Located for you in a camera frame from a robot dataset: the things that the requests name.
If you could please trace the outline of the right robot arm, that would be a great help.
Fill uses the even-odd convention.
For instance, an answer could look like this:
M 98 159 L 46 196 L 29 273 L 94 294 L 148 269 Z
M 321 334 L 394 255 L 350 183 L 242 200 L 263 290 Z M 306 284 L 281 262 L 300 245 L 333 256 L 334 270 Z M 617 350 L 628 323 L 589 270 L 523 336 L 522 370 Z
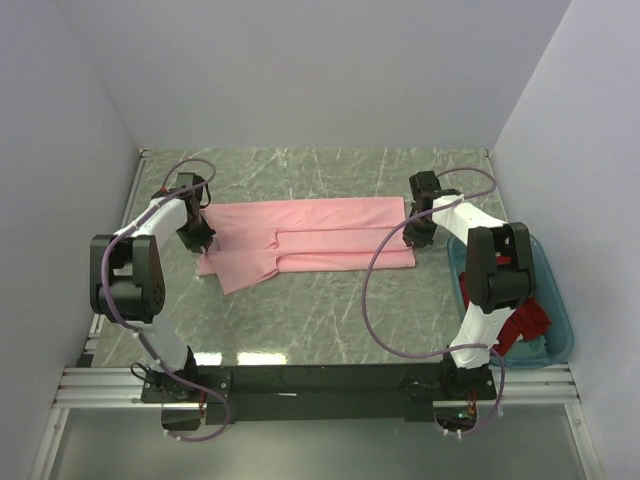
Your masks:
M 405 244 L 424 248 L 442 228 L 466 247 L 469 303 L 451 343 L 454 350 L 440 362 L 443 390 L 460 398 L 488 379 L 490 348 L 507 319 L 535 291 L 530 233 L 525 224 L 499 220 L 461 192 L 442 188 L 433 171 L 411 176 L 409 185 L 413 203 L 402 234 Z

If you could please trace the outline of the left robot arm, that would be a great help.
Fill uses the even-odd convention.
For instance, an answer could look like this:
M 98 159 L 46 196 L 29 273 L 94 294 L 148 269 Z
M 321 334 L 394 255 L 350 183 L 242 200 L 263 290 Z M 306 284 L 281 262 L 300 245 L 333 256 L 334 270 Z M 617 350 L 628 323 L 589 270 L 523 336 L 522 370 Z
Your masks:
M 172 188 L 157 191 L 128 226 L 90 243 L 92 310 L 128 330 L 146 354 L 144 382 L 173 401 L 204 400 L 194 354 L 167 316 L 160 250 L 177 235 L 195 254 L 207 252 L 215 230 L 204 219 L 202 200 L 211 198 L 209 178 L 177 175 Z

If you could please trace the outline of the pink t shirt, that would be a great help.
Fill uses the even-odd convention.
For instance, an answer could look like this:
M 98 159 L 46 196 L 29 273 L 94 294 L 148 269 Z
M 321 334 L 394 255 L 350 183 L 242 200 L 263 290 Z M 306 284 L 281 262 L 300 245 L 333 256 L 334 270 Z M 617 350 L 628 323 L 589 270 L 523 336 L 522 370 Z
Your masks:
M 216 204 L 204 209 L 215 232 L 197 271 L 225 294 L 279 273 L 357 271 L 405 219 L 401 197 L 353 197 Z

